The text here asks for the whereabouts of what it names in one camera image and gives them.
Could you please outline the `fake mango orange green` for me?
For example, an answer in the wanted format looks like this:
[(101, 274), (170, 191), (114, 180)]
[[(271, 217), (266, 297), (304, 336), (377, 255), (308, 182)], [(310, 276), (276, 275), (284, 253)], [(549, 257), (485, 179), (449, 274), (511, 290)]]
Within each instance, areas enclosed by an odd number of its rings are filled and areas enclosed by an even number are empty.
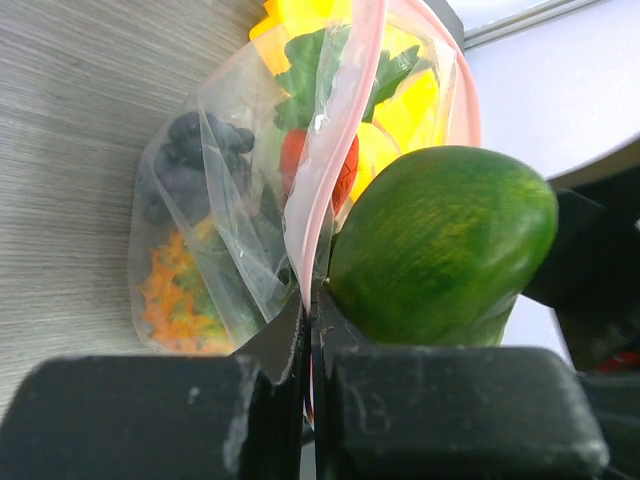
[(550, 184), (501, 153), (403, 155), (363, 191), (332, 250), (327, 288), (382, 344), (497, 346), (558, 225)]

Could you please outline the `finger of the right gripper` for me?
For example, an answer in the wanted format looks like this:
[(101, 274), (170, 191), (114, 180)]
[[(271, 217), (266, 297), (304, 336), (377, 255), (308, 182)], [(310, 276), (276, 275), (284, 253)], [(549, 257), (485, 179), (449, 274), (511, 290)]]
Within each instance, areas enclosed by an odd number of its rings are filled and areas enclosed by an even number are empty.
[(555, 240), (524, 295), (551, 308), (583, 372), (639, 367), (639, 230), (571, 190), (557, 193)]

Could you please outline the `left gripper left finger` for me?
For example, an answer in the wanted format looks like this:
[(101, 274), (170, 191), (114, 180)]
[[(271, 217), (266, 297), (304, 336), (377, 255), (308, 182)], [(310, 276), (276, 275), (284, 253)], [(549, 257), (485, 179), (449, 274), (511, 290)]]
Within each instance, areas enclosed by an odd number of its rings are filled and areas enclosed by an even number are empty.
[(300, 294), (290, 295), (281, 312), (234, 355), (249, 366), (251, 400), (243, 408), (240, 479), (300, 477), (305, 323)]

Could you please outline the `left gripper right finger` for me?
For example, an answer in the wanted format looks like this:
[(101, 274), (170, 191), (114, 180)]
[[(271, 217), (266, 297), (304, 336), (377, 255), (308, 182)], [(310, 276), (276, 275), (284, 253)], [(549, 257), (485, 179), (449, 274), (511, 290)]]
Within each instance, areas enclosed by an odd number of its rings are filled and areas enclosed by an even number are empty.
[(316, 478), (329, 479), (332, 447), (330, 380), (336, 353), (370, 341), (341, 313), (327, 284), (318, 284), (311, 304), (309, 422), (315, 437)]

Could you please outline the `clear zip top bag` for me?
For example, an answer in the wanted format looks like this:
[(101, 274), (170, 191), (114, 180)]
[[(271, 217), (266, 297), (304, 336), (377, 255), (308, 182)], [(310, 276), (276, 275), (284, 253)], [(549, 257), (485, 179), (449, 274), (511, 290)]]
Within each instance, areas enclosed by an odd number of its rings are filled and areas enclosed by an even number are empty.
[[(164, 244), (175, 229), (195, 257), (235, 350), (271, 322), (295, 290), (309, 296), (312, 283), (326, 276), (330, 239), (355, 203), (348, 200), (335, 210), (333, 189), (372, 93), (386, 26), (430, 39), (436, 46), (439, 78), (448, 85), (443, 100), (450, 108), (441, 145), (480, 144), (478, 100), (469, 66), (434, 9), (423, 1), (351, 2), (350, 19), (327, 19), (304, 32), (349, 28), (333, 74), (326, 60), (332, 41), (323, 42), (315, 110), (290, 191), (283, 189), (280, 170), (284, 133), (274, 123), (275, 107), (286, 94), (273, 71), (287, 39), (304, 33), (293, 35), (285, 25), (249, 39), (187, 97), (144, 149), (135, 181), (128, 266), (132, 320), (140, 340), (143, 300), (137, 286), (151, 271), (151, 249)], [(152, 161), (168, 141), (169, 127), (191, 111), (200, 114), (202, 146), (207, 150), (216, 144), (207, 112), (254, 133), (253, 150), (246, 155), (251, 183), (240, 192), (224, 161), (205, 155), (208, 215), (197, 223), (188, 221), (160, 187), (171, 218), (153, 225), (143, 216), (137, 179), (156, 177)]]

